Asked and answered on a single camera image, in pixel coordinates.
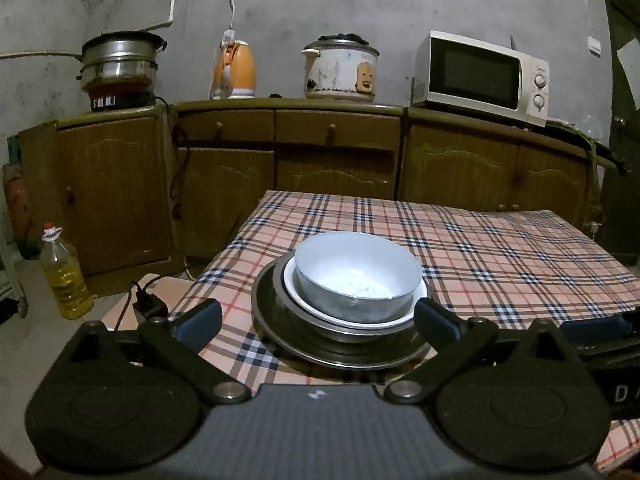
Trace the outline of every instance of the plaid tablecloth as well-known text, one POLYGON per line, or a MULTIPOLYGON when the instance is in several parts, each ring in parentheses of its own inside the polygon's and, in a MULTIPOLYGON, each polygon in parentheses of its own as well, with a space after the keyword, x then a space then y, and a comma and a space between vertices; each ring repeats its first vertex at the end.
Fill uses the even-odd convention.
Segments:
MULTIPOLYGON (((332 230, 380 235, 407 247, 441 304, 525 328, 537 317, 607 316, 640 306, 640 281, 549 211, 478 213, 440 206, 269 191, 238 236, 200 275, 174 312, 205 298, 224 311, 222 331, 201 356, 247 384, 384 383, 391 372, 344 373, 284 353, 252 324, 254 278, 305 238, 332 230)), ((614 422, 598 457, 609 470, 640 449, 637 420, 614 422)))

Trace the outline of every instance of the white plate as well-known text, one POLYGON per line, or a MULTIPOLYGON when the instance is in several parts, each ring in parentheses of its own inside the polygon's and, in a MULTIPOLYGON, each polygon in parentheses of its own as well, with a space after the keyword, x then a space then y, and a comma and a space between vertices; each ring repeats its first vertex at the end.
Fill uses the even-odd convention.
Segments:
POLYGON ((377 328, 392 328, 395 326, 402 325, 407 321, 413 319, 414 317, 414 306, 420 300, 420 298, 426 298, 428 295, 427 285, 424 283, 424 280, 420 280, 420 285, 414 291, 414 298, 412 300, 412 306, 409 312, 398 319, 393 321, 385 321, 382 323, 356 323, 353 321, 344 321, 342 319, 338 319, 337 317, 329 316, 324 312, 319 311, 314 308, 310 304, 308 304, 301 296, 300 293, 296 290, 296 286, 294 284, 297 281, 297 277, 295 276, 296 271, 296 259, 292 257, 284 268, 284 272, 282 273, 282 279, 284 281, 284 288, 289 293, 291 299, 295 301, 300 307, 304 308, 309 314, 318 317, 319 319, 325 320, 329 323, 334 323, 339 326, 345 326, 348 328, 369 328, 369 329, 377 329, 377 328))

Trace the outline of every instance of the yellow oil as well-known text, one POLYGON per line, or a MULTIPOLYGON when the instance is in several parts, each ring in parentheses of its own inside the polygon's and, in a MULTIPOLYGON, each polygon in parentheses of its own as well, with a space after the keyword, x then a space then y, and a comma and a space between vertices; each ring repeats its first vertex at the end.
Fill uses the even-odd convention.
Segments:
POLYGON ((62 266, 45 269, 49 286, 62 317, 77 319, 94 306, 94 297, 84 284, 78 262, 69 258, 62 266))

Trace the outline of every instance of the light switch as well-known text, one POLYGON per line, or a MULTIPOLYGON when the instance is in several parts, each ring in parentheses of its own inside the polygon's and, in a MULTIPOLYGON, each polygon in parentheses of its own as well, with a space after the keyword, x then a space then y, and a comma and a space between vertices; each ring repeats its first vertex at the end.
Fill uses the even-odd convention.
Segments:
POLYGON ((600 56, 602 50, 600 49, 600 42, 595 38, 589 36, 587 38, 587 46, 589 47, 589 51, 596 56, 600 56))

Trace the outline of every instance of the microwave control panel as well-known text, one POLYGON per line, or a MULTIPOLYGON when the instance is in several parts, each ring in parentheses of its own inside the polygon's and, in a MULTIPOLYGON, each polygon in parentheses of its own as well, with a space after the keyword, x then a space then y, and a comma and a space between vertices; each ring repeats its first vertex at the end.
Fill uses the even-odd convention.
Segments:
POLYGON ((527 114, 546 120, 549 101, 549 63, 531 58, 527 114))

